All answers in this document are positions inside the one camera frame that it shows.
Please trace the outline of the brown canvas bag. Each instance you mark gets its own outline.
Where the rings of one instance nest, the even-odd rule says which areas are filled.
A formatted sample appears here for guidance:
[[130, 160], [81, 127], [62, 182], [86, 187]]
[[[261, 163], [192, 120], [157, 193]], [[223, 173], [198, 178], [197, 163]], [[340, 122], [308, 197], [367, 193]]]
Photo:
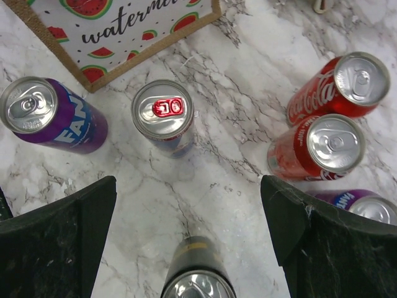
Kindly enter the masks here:
[[90, 93], [216, 21], [219, 1], [5, 1]]

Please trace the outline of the purple fanta can front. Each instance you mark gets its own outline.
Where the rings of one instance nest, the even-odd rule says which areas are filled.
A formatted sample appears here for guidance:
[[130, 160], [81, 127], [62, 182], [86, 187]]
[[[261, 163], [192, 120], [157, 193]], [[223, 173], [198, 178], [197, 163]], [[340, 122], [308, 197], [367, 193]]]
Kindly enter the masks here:
[[82, 155], [99, 149], [108, 134], [101, 111], [57, 80], [36, 76], [3, 90], [1, 121], [23, 141]]

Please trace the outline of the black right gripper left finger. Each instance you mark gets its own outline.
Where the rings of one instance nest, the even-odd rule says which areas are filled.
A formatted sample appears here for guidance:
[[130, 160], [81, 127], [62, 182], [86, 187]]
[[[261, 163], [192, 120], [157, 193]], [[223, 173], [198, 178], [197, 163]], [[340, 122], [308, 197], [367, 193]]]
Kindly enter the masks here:
[[106, 176], [13, 216], [1, 196], [1, 297], [90, 297], [116, 203]]

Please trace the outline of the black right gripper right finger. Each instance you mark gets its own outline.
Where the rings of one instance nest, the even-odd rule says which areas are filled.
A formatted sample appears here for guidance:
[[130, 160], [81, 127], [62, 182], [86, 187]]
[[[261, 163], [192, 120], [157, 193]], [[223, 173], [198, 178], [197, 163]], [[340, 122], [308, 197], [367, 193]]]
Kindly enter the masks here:
[[316, 199], [276, 176], [261, 199], [291, 297], [396, 297], [396, 227]]

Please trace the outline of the silver blue energy drink can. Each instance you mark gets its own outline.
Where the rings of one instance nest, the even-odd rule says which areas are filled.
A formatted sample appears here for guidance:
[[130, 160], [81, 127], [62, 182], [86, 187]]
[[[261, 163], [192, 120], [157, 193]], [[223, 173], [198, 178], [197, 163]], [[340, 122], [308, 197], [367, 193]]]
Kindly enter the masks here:
[[144, 85], [131, 104], [138, 131], [163, 155], [184, 156], [194, 143], [194, 103], [181, 84], [157, 79]]

